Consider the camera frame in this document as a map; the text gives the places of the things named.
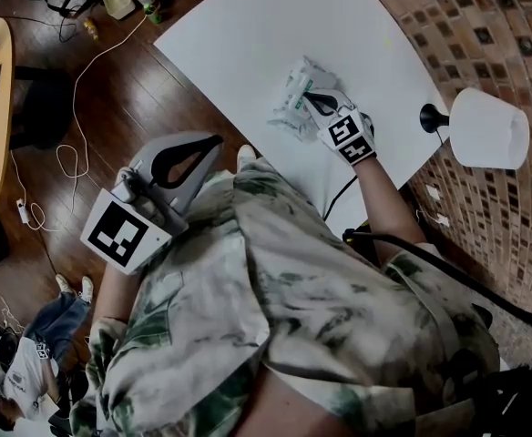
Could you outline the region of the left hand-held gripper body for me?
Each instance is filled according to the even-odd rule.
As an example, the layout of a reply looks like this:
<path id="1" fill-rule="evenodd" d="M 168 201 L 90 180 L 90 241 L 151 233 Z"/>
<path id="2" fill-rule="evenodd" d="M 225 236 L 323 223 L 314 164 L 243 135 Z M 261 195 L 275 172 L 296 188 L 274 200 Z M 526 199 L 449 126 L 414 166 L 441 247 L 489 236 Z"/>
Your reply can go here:
<path id="1" fill-rule="evenodd" d="M 183 233 L 188 223 L 164 202 L 156 201 L 168 220 L 167 229 L 159 228 L 111 191 L 100 190 L 80 239 L 106 263 L 130 275 Z"/>

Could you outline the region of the person's left hand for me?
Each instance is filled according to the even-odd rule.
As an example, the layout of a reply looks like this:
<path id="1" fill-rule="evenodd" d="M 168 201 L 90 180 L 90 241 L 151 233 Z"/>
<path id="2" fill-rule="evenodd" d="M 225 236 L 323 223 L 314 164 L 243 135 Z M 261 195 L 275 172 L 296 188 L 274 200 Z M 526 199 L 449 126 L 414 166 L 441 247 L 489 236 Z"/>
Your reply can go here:
<path id="1" fill-rule="evenodd" d="M 168 220 L 160 204 L 153 199 L 139 174 L 132 168 L 120 169 L 111 193 L 157 227 L 168 228 Z"/>

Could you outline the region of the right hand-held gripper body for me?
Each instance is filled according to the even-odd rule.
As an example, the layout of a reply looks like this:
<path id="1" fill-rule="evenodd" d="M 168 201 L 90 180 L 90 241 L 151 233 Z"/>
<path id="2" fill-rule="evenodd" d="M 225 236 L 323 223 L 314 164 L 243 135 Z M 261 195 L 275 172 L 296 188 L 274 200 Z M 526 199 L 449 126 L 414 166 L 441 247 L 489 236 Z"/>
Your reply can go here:
<path id="1" fill-rule="evenodd" d="M 330 120 L 312 120 L 318 127 L 317 138 L 350 166 L 376 157 L 373 122 L 353 103 L 351 108 L 334 109 Z"/>

